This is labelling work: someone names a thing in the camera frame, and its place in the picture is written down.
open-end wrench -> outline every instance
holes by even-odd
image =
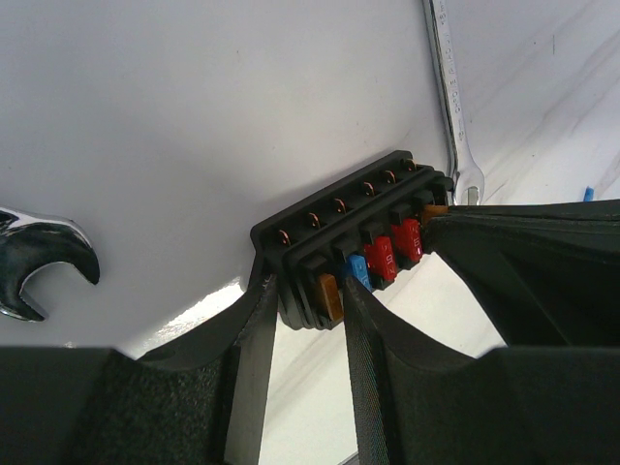
[[[45,319],[22,299],[28,278],[56,263],[72,264],[92,284],[99,261],[86,234],[70,220],[0,207],[0,313],[29,322]]]
[[[484,175],[472,157],[465,133],[446,0],[422,0],[422,3],[448,136],[453,201],[457,205],[478,205],[484,195]]]

blade fuse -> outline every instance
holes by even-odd
[[[401,226],[391,225],[394,234],[396,252],[413,262],[422,258],[422,242],[419,236],[419,222],[412,218],[403,220]]]
[[[338,293],[336,278],[331,274],[322,274],[317,283],[317,297],[324,311],[333,322],[342,320],[342,302]]]
[[[364,257],[355,254],[350,255],[347,258],[347,272],[355,276],[368,291],[372,291],[370,278],[368,277],[368,265]]]
[[[370,270],[386,281],[396,279],[396,262],[391,250],[391,240],[386,235],[376,237],[372,245],[364,244]]]

blue fuse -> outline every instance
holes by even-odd
[[[368,291],[372,291],[366,259],[361,255],[350,255],[347,259],[347,271],[357,278]]]
[[[585,188],[585,195],[583,196],[584,202],[591,202],[594,200],[594,189],[590,186]]]

white wall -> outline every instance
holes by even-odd
[[[442,168],[428,53],[409,0],[1,2],[0,204],[77,221],[102,280],[44,270],[0,343],[137,356],[234,301],[266,216],[392,148]]]

wrench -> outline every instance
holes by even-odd
[[[86,234],[74,222],[0,207],[0,313],[28,322],[45,317],[21,297],[26,281],[41,268],[72,264],[92,284],[99,261]]]
[[[465,133],[446,0],[422,2],[448,136],[448,172],[454,180],[452,201],[455,205],[479,205],[484,195],[484,175],[474,161]]]

